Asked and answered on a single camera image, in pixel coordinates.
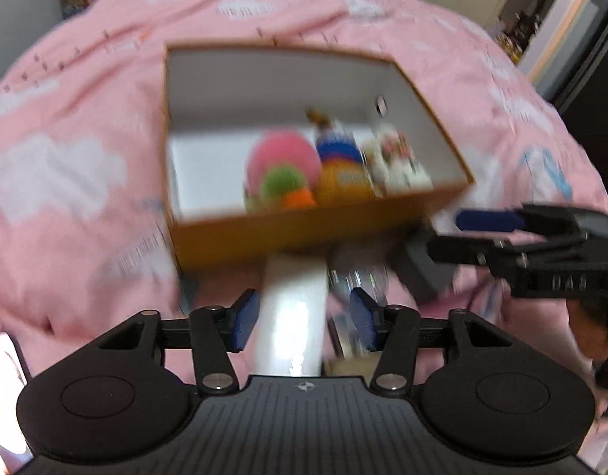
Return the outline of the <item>person right hand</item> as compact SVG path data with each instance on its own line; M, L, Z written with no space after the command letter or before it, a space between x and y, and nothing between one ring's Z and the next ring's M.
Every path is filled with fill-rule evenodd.
M566 307L569 327L580 352L588 359L601 363L608 359L608 327L597 321L580 302L568 300Z

